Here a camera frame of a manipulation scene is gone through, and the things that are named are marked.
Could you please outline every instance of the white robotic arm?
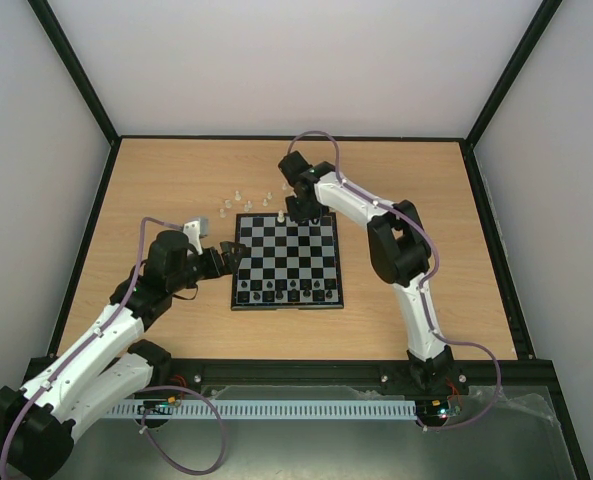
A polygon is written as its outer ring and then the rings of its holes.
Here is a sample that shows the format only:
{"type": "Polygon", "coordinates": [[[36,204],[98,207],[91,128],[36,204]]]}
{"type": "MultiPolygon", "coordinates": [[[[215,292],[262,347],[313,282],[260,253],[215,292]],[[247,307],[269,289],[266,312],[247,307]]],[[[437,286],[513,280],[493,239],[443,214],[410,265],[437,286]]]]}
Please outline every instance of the white robotic arm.
{"type": "MultiPolygon", "coordinates": [[[[367,224],[374,216],[381,216],[387,212],[381,207],[367,203],[362,198],[356,196],[353,192],[344,188],[336,178],[334,172],[323,175],[320,180],[314,184],[316,198],[321,205],[333,208],[350,218],[354,223],[367,230],[367,224]]],[[[389,200],[379,200],[379,203],[393,205],[389,200]]],[[[409,341],[409,351],[420,360],[427,360],[440,355],[445,344],[438,340],[429,330],[427,319],[423,311],[420,298],[419,283],[424,273],[412,278],[408,286],[402,286],[394,283],[392,287],[398,299],[398,304],[407,325],[407,338],[409,341]]],[[[429,285],[426,289],[425,299],[432,315],[433,324],[436,326],[437,333],[440,333],[436,313],[429,292],[429,285]]]]}
{"type": "Polygon", "coordinates": [[[413,365],[424,370],[417,372],[419,383],[427,384],[438,370],[444,370],[453,362],[450,348],[435,335],[440,335],[440,329],[428,283],[422,287],[422,293],[434,332],[430,330],[422,305],[419,284],[429,268],[429,247],[419,237],[411,238],[409,225],[397,223],[394,216],[379,205],[401,212],[404,209],[420,224],[415,207],[406,201],[394,204],[384,199],[370,203],[339,181],[333,165],[323,162],[312,166],[299,152],[288,154],[279,163],[279,169],[294,189],[294,196],[286,199],[292,220],[315,221],[333,208],[367,230],[372,265],[379,277],[393,286],[407,325],[408,356],[413,365]],[[396,239],[393,229],[402,230],[403,236],[396,239]]]}
{"type": "Polygon", "coordinates": [[[246,247],[232,242],[221,242],[222,253],[203,248],[200,239],[207,227],[207,219],[195,218],[182,232],[159,233],[128,297],[131,275],[59,359],[19,390],[0,389],[0,454],[12,422],[28,408],[6,453],[8,463],[30,478],[50,478],[75,442],[113,405],[148,386],[152,378],[156,385],[164,384],[171,355],[146,340],[133,342],[171,307],[176,292],[233,273],[247,253],[246,247]]]}

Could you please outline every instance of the black frame edge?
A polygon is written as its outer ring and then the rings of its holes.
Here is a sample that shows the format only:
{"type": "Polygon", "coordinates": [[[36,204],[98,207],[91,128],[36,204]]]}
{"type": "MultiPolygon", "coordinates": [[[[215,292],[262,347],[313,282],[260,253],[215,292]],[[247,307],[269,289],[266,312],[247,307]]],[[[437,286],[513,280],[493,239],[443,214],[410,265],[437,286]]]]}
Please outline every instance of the black frame edge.
{"type": "Polygon", "coordinates": [[[49,347],[47,349],[48,355],[56,355],[58,353],[58,347],[60,346],[63,333],[65,332],[67,318],[69,317],[69,312],[72,308],[72,303],[74,302],[74,296],[76,294],[76,289],[78,288],[80,276],[83,273],[83,266],[85,265],[87,252],[89,251],[89,246],[92,243],[94,230],[96,228],[96,223],[98,222],[98,217],[100,216],[100,210],[103,206],[105,193],[107,193],[107,188],[109,187],[109,181],[112,177],[114,165],[116,164],[116,157],[118,156],[120,145],[121,139],[119,138],[109,150],[109,155],[107,156],[107,161],[105,162],[105,169],[103,170],[103,175],[101,176],[98,190],[96,192],[96,196],[94,197],[94,203],[92,204],[89,219],[87,220],[87,225],[85,226],[85,232],[83,233],[83,239],[81,240],[78,254],[76,255],[76,261],[74,263],[74,268],[72,269],[72,275],[69,279],[67,290],[65,291],[65,297],[63,298],[63,303],[61,304],[60,312],[58,314],[58,319],[56,320],[56,325],[54,326],[54,331],[52,332],[52,337],[49,341],[49,347]]]}
{"type": "MultiPolygon", "coordinates": [[[[290,141],[294,135],[123,135],[123,139],[138,140],[278,140],[290,141]]],[[[460,137],[388,137],[368,135],[334,135],[339,142],[453,142],[463,141],[460,137]]],[[[328,142],[327,137],[309,136],[299,140],[300,142],[328,142]]]]}
{"type": "Polygon", "coordinates": [[[532,345],[523,310],[520,306],[516,286],[512,278],[505,249],[498,233],[496,220],[492,213],[492,208],[487,197],[487,191],[483,183],[483,178],[478,167],[478,161],[474,155],[474,148],[466,141],[460,144],[465,170],[469,178],[469,185],[472,189],[474,203],[478,211],[481,228],[487,243],[487,250],[494,269],[498,291],[500,292],[509,331],[512,335],[516,356],[518,359],[532,359],[535,357],[534,346],[532,345]]]}
{"type": "Polygon", "coordinates": [[[475,147],[481,139],[561,3],[562,0],[543,0],[540,4],[469,132],[467,143],[475,147]]]}
{"type": "Polygon", "coordinates": [[[47,0],[27,0],[110,145],[119,136],[47,0]]]}

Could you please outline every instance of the wooden table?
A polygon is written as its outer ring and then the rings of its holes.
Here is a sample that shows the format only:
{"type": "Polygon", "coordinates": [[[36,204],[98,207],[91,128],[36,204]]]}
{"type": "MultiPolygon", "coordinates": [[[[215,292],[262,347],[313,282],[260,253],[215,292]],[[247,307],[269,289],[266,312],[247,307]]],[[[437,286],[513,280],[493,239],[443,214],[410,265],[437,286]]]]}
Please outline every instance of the wooden table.
{"type": "MultiPolygon", "coordinates": [[[[285,141],[150,140],[122,142],[67,321],[60,353],[96,319],[136,259],[139,222],[149,215],[182,224],[206,215],[205,246],[233,240],[240,190],[254,211],[284,209],[277,164],[285,141]],[[262,206],[267,192],[274,194],[262,206]]],[[[333,162],[327,142],[301,142],[310,163],[333,162]]],[[[382,198],[408,199],[441,256],[431,288],[443,333],[515,359],[507,320],[456,143],[341,142],[343,171],[382,198]]],[[[177,358],[405,359],[407,335],[391,288],[373,272],[367,235],[339,215],[344,310],[230,310],[231,277],[200,283],[193,302],[176,301],[145,338],[177,358]]],[[[160,229],[149,227],[147,243],[160,229]]],[[[486,359],[454,348],[457,359],[486,359]]]]}

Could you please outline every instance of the white wall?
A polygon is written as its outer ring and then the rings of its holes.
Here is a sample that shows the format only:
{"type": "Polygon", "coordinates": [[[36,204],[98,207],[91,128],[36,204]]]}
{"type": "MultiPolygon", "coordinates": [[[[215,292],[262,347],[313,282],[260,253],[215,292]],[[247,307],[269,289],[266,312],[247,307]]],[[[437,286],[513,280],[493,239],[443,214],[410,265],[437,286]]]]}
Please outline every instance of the white wall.
{"type": "Polygon", "coordinates": [[[593,2],[563,2],[477,153],[593,478],[593,2]]]}
{"type": "Polygon", "coordinates": [[[0,1],[0,387],[45,354],[107,153],[27,1],[0,1]]]}
{"type": "Polygon", "coordinates": [[[540,0],[52,0],[121,134],[466,136],[540,0]]]}

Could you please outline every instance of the purple cable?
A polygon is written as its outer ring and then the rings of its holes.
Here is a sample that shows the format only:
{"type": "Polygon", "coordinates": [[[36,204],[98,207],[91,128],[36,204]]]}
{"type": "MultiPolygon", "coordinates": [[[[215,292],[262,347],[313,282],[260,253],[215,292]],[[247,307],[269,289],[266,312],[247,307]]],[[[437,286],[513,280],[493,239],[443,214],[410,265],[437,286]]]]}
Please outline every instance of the purple cable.
{"type": "Polygon", "coordinates": [[[161,457],[163,457],[163,460],[165,460],[167,463],[169,463],[172,467],[174,467],[179,472],[186,473],[187,475],[199,476],[199,475],[208,475],[208,474],[213,473],[216,470],[218,470],[221,467],[221,465],[223,464],[223,462],[225,461],[225,453],[227,452],[227,429],[225,428],[225,422],[223,421],[223,418],[220,416],[220,413],[218,413],[218,410],[216,409],[214,404],[212,402],[210,402],[207,398],[202,396],[200,393],[194,392],[193,390],[190,390],[189,388],[179,387],[177,385],[163,385],[163,386],[158,386],[158,387],[147,387],[147,388],[143,388],[139,393],[156,392],[156,391],[160,391],[160,390],[176,390],[179,392],[188,393],[189,395],[196,397],[198,400],[201,400],[202,402],[205,403],[205,405],[207,405],[209,407],[209,409],[212,411],[212,413],[216,417],[216,420],[218,421],[218,426],[220,427],[220,433],[221,433],[220,454],[218,455],[218,458],[216,459],[214,464],[206,470],[192,470],[190,468],[183,467],[179,463],[176,463],[174,460],[171,459],[171,457],[169,455],[167,455],[165,452],[163,452],[163,449],[160,447],[160,445],[158,444],[156,439],[154,439],[152,434],[149,433],[149,430],[147,429],[147,426],[145,425],[145,420],[151,410],[146,410],[145,413],[143,414],[143,417],[140,419],[140,425],[141,425],[141,427],[143,427],[144,430],[142,430],[142,432],[147,437],[147,440],[149,440],[149,443],[158,451],[158,453],[160,453],[161,457]]]}
{"type": "Polygon", "coordinates": [[[301,133],[300,135],[294,137],[294,139],[290,142],[289,147],[287,148],[287,153],[288,154],[291,153],[292,149],[294,148],[294,144],[298,140],[300,140],[301,138],[303,138],[307,135],[322,135],[324,137],[327,137],[329,139],[329,141],[332,142],[332,145],[334,145],[334,150],[335,150],[335,154],[336,154],[335,159],[334,159],[334,165],[336,167],[336,180],[338,180],[338,182],[341,184],[341,186],[343,188],[346,188],[347,190],[352,192],[354,195],[356,195],[359,198],[362,198],[366,202],[369,202],[369,203],[373,204],[374,206],[380,207],[383,210],[386,210],[387,212],[395,215],[397,218],[399,218],[403,222],[407,223],[410,227],[412,227],[414,230],[416,230],[418,232],[418,234],[421,237],[423,237],[423,240],[425,240],[425,242],[427,242],[427,244],[429,245],[429,248],[432,251],[432,255],[434,256],[434,266],[427,273],[427,275],[425,275],[421,279],[421,281],[418,284],[418,288],[420,291],[421,303],[423,304],[423,312],[425,313],[425,319],[427,320],[427,325],[429,326],[429,330],[432,332],[432,335],[434,335],[434,337],[436,337],[438,340],[440,340],[441,342],[443,342],[447,345],[457,345],[457,346],[463,346],[463,347],[478,348],[479,350],[482,350],[487,355],[489,355],[489,358],[491,358],[492,362],[494,363],[494,369],[496,370],[496,386],[494,388],[494,394],[492,396],[491,401],[485,406],[485,408],[483,408],[483,410],[481,412],[479,412],[477,415],[473,416],[469,420],[465,420],[464,422],[458,423],[456,425],[445,425],[442,427],[428,427],[420,419],[418,420],[419,425],[423,428],[428,429],[428,430],[440,431],[440,430],[452,430],[455,428],[465,427],[467,425],[471,425],[472,423],[478,421],[485,414],[487,414],[487,412],[489,412],[489,410],[494,406],[494,404],[498,401],[498,399],[500,397],[501,381],[502,381],[500,364],[498,363],[498,359],[496,358],[494,353],[489,348],[485,347],[484,345],[481,345],[481,344],[475,343],[475,342],[463,342],[460,340],[451,340],[449,338],[442,336],[440,333],[438,333],[436,331],[436,326],[434,325],[434,322],[432,321],[431,313],[429,311],[429,305],[427,303],[427,299],[425,298],[425,292],[423,292],[423,290],[422,290],[423,286],[434,275],[436,275],[436,273],[438,273],[438,268],[440,266],[440,257],[438,256],[438,249],[436,248],[436,245],[434,244],[432,239],[429,237],[429,235],[425,232],[425,230],[423,230],[423,228],[421,228],[420,225],[418,225],[416,222],[414,222],[407,215],[399,212],[398,210],[392,208],[389,205],[379,202],[378,198],[376,196],[372,195],[371,193],[367,192],[366,190],[363,190],[362,188],[353,184],[352,182],[347,180],[342,175],[341,169],[340,169],[340,146],[338,145],[338,142],[336,141],[336,139],[334,137],[332,137],[329,133],[326,133],[326,132],[323,132],[320,130],[310,130],[310,131],[301,133]]]}
{"type": "MultiPolygon", "coordinates": [[[[141,265],[143,263],[143,255],[144,255],[144,250],[145,250],[145,225],[147,224],[147,222],[156,223],[163,227],[171,228],[174,230],[182,230],[183,229],[183,227],[181,225],[175,225],[173,223],[163,222],[161,220],[157,220],[152,217],[144,217],[140,222],[140,237],[138,239],[138,254],[136,256],[136,265],[141,265]]],[[[120,314],[121,310],[125,307],[125,305],[127,305],[127,302],[129,301],[129,298],[132,296],[132,292],[134,291],[134,287],[136,286],[136,282],[138,281],[138,272],[139,272],[139,269],[134,268],[134,273],[132,274],[131,281],[129,282],[129,287],[127,288],[127,293],[125,294],[125,296],[123,297],[121,302],[118,304],[118,307],[116,308],[116,310],[114,310],[114,312],[105,321],[105,323],[103,323],[100,326],[101,332],[104,332],[106,329],[108,329],[110,327],[110,325],[114,322],[114,320],[116,320],[116,318],[120,314]]],[[[74,361],[74,359],[76,357],[78,357],[78,355],[80,355],[81,352],[83,350],[85,350],[89,346],[89,344],[92,343],[96,338],[98,338],[96,335],[90,335],[89,337],[87,337],[85,339],[85,341],[83,341],[83,343],[81,343],[68,357],[63,359],[61,364],[48,377],[47,381],[52,383],[54,380],[56,380],[58,378],[58,376],[63,372],[63,370],[65,370],[65,368],[67,368],[67,366],[70,363],[72,363],[74,361]]],[[[12,440],[14,439],[14,435],[16,435],[16,432],[18,431],[18,428],[20,427],[20,424],[22,423],[23,419],[25,418],[25,415],[27,415],[27,412],[29,411],[29,409],[32,408],[32,405],[34,405],[38,401],[40,396],[45,392],[46,392],[46,390],[43,387],[40,387],[36,391],[36,393],[29,400],[27,400],[27,403],[25,403],[23,408],[18,413],[18,416],[12,423],[12,426],[10,427],[9,432],[7,433],[7,437],[5,437],[5,442],[3,443],[3,448],[0,453],[0,478],[1,478],[1,480],[10,480],[10,477],[7,475],[7,458],[9,457],[9,450],[11,448],[12,440]]]]}

